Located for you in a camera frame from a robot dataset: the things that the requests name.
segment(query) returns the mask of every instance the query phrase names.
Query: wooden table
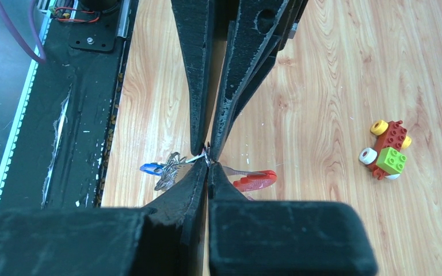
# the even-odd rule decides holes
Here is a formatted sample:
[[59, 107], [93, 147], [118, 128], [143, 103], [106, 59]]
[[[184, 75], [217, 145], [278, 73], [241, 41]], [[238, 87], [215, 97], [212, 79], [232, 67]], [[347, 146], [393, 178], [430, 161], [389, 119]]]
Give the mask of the wooden table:
[[[158, 196], [138, 168], [189, 153], [188, 110], [170, 1], [141, 0], [102, 206]], [[394, 181], [358, 161], [378, 119], [403, 120], [413, 139]], [[220, 161], [277, 172], [255, 199], [352, 205], [381, 275], [442, 275], [442, 0], [311, 0]]]

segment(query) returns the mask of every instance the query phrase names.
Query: white wheel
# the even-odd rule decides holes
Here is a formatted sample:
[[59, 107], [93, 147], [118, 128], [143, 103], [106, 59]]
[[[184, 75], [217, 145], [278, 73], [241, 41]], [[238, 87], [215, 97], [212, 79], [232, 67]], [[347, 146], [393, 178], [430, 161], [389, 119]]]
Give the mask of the white wheel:
[[377, 152], [373, 148], [364, 149], [359, 156], [359, 160], [365, 165], [371, 164], [377, 159]]
[[401, 174], [388, 175], [388, 176], [386, 176], [386, 178], [389, 180], [394, 180], [394, 179], [398, 178], [400, 175]]

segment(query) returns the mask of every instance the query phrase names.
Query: red lego brick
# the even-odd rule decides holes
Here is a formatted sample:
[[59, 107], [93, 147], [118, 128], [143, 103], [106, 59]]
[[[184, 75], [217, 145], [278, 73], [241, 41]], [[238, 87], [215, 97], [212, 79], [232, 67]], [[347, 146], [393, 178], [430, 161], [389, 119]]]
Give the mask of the red lego brick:
[[[397, 151], [401, 151], [402, 142], [406, 138], [407, 129], [401, 126], [402, 121], [390, 121], [388, 122], [387, 130], [382, 133], [375, 143], [374, 150], [377, 152], [377, 156], [380, 155], [380, 151], [383, 148], [393, 147]], [[379, 168], [375, 163], [377, 163], [378, 157], [371, 164], [367, 165], [367, 167], [372, 171], [372, 175], [376, 177], [378, 180], [382, 180], [385, 176], [389, 174], [384, 170]]]

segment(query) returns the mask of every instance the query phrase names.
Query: purple tube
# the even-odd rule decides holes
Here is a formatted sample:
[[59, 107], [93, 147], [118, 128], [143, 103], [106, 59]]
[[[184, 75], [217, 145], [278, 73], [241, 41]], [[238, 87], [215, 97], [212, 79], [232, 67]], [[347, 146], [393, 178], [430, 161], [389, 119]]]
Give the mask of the purple tube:
[[22, 38], [22, 36], [20, 35], [18, 30], [14, 26], [13, 22], [11, 21], [11, 19], [7, 15], [6, 10], [2, 6], [1, 2], [0, 2], [0, 16], [1, 16], [2, 20], [4, 21], [4, 24], [6, 25], [7, 29], [11, 33], [11, 35], [14, 37], [16, 42], [18, 42], [20, 47], [28, 54], [28, 56], [38, 63], [45, 63], [47, 60], [47, 56], [46, 56], [45, 51], [43, 49], [43, 44], [40, 41], [40, 37], [39, 37], [38, 33], [36, 32], [35, 21], [34, 21], [34, 16], [33, 16], [33, 11], [36, 8], [35, 3], [36, 3], [36, 0], [31, 0], [29, 3], [28, 22], [29, 22], [29, 26], [31, 27], [31, 31], [33, 33], [33, 38], [36, 42], [36, 45], [38, 46], [38, 50], [40, 51], [41, 58], [35, 54], [35, 52], [30, 48], [30, 46], [28, 46], [26, 41]]

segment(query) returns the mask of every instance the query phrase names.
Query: red plastic handle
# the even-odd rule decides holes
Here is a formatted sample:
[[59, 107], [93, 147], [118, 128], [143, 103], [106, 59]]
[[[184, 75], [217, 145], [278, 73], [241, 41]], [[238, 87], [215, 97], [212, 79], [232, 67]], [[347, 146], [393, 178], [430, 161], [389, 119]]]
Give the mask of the red plastic handle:
[[266, 188], [277, 181], [277, 174], [272, 170], [257, 171], [257, 173], [264, 173], [264, 175], [247, 175], [240, 180], [233, 182], [239, 191], [256, 191]]

